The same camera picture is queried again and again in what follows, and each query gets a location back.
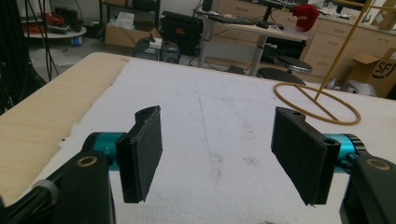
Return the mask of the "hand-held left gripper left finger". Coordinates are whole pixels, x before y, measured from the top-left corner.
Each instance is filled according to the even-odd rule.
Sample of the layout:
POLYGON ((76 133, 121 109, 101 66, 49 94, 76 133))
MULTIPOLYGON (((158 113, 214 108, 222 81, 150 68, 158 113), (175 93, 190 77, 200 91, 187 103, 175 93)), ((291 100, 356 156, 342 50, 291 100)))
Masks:
POLYGON ((116 141, 123 200, 146 200, 163 152, 161 108, 158 105, 135 113, 135 125, 116 141))

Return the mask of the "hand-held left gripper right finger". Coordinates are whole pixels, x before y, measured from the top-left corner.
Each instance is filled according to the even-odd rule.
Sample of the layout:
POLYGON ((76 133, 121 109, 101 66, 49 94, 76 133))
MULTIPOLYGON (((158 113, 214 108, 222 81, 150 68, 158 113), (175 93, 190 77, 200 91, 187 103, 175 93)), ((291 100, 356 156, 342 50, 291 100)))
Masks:
POLYGON ((276 107, 271 149, 305 205, 325 204, 341 144, 305 121, 305 115, 276 107))

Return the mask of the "black round stool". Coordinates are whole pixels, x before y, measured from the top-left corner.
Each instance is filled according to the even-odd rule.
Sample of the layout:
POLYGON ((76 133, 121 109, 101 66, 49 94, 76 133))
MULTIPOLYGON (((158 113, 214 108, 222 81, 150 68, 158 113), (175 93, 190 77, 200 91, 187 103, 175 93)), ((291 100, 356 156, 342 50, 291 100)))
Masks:
POLYGON ((260 68, 258 70, 258 75, 266 79, 304 85, 304 82, 297 76, 293 75, 292 73, 288 73, 286 71, 282 71, 276 68, 271 68, 271 67, 260 68))
POLYGON ((305 63, 303 61, 288 56, 275 57, 274 63, 287 68, 289 73, 291 73, 292 71, 296 71, 300 73, 309 74, 313 70, 313 67, 308 63, 305 63))

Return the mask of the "small black and white device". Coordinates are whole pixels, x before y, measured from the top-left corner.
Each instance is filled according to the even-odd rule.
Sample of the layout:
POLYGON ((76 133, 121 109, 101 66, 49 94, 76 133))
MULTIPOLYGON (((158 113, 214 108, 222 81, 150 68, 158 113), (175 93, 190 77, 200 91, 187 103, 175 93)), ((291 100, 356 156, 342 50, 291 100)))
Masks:
POLYGON ((156 37, 145 37, 140 39, 134 47, 136 58, 158 61, 160 58, 163 41, 156 37))

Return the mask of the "printed cardboard box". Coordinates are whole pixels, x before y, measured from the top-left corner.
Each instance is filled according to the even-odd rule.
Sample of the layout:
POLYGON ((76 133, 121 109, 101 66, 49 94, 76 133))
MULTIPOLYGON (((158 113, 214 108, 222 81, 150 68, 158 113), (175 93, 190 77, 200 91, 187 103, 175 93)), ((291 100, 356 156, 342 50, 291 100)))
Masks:
POLYGON ((396 85, 396 48, 389 48, 381 58, 360 53, 353 62, 347 79, 372 85, 377 96, 385 98, 396 85))

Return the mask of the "wooden drawer cabinet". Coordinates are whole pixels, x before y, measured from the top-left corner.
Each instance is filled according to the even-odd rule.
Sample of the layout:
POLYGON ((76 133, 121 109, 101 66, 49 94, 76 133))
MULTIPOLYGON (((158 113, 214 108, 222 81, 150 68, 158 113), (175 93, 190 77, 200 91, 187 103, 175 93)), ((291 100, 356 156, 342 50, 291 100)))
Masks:
MULTIPOLYGON (((215 0, 213 5, 213 9, 221 14, 260 19, 267 8, 267 6, 243 0, 215 0)), ((292 17, 291 12, 279 9, 272 11, 271 16, 269 21, 273 19, 284 25, 285 30, 292 29, 297 20, 292 17)), ((310 74, 296 73, 296 76, 306 81, 323 81, 338 51, 347 39, 352 24, 353 21, 319 16, 310 30, 311 37, 308 37, 306 47, 300 54, 300 60, 309 63, 313 71, 310 74)), ((248 46, 254 46, 253 43, 256 44, 261 40, 258 35, 247 32, 227 31, 219 36, 218 40, 231 40, 231 43, 248 46)), ((360 24, 334 67, 332 75, 338 81, 343 82, 355 64, 354 56, 364 52, 379 57, 383 56, 389 48, 396 48, 396 30, 385 31, 372 25, 360 24)))

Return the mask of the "open cardboard box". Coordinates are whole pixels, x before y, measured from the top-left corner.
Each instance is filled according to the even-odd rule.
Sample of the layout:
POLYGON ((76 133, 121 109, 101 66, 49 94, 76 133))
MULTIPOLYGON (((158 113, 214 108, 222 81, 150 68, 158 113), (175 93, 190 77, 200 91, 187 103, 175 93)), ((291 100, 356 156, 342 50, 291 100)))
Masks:
POLYGON ((133 48, 135 44, 143 38, 161 38, 161 34, 156 27, 150 31, 124 29, 112 23, 106 25, 105 43, 112 46, 133 48))

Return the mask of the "black equipment case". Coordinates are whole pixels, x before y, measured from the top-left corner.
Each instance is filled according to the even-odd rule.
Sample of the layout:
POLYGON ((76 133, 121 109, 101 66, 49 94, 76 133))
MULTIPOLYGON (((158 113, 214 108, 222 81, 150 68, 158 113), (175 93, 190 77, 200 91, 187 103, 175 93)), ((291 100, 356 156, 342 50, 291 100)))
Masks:
POLYGON ((164 11, 161 17, 161 33, 165 41, 176 43, 182 55, 193 56, 201 39, 202 19, 164 11))

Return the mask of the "white desk with grey legs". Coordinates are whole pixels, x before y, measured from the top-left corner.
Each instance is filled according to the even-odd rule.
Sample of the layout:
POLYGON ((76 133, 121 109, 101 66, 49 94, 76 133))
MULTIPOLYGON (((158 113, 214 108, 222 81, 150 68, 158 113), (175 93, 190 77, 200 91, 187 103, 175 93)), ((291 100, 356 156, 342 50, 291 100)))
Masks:
POLYGON ((251 66, 249 67, 248 74, 251 77, 257 76, 262 54, 264 48, 267 46, 267 39, 269 37, 299 42, 308 40, 305 35, 288 34, 279 30, 278 28, 263 29, 256 25, 221 23, 210 20, 206 15, 202 17, 202 20, 204 22, 204 30, 202 32, 202 39, 200 41, 200 56, 198 66, 202 67, 205 64, 205 59, 207 57, 221 58, 232 61, 250 61, 251 66), (218 27, 226 31, 254 34, 260 39, 254 47, 212 41, 211 36, 212 29, 214 27, 218 27))

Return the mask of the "red cap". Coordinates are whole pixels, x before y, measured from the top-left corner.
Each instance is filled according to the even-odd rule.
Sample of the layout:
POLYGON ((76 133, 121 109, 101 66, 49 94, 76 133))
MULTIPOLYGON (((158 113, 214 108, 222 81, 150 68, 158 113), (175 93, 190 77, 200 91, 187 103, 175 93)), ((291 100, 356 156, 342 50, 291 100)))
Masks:
POLYGON ((301 4, 293 9, 292 15, 297 18, 297 30, 305 33, 314 26, 319 12, 315 6, 301 4))

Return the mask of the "round white table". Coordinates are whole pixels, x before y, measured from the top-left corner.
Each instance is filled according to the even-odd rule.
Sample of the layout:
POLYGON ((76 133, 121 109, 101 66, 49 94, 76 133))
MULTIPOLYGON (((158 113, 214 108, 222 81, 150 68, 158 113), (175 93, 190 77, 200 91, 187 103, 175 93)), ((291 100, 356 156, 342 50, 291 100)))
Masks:
POLYGON ((84 34, 86 34, 87 29, 85 27, 81 27, 81 30, 79 32, 67 32, 66 34, 54 34, 54 33, 47 33, 45 34, 27 34, 24 33, 25 37, 30 37, 30 38, 42 38, 47 37, 49 39, 59 39, 59 38, 71 38, 71 37, 75 37, 75 36, 82 36, 84 34))

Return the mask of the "black keyboard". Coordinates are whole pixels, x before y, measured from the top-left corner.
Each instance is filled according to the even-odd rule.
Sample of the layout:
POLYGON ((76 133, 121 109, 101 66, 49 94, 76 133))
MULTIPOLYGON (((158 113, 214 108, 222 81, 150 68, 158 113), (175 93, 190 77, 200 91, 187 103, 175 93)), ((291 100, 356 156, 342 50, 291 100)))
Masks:
POLYGON ((220 15, 208 15, 208 18, 212 21, 217 21, 220 23, 225 23, 225 24, 243 24, 243 25, 253 25, 254 22, 246 19, 241 19, 241 18, 230 18, 230 17, 224 17, 220 15))

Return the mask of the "small cardboard box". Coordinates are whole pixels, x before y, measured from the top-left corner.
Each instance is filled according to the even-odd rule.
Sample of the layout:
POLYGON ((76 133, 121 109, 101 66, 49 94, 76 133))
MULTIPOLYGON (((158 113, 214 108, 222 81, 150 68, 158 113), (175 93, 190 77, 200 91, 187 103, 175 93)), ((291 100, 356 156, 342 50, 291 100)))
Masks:
POLYGON ((372 25, 382 30, 392 30, 396 25, 396 0, 385 0, 375 15, 372 25))

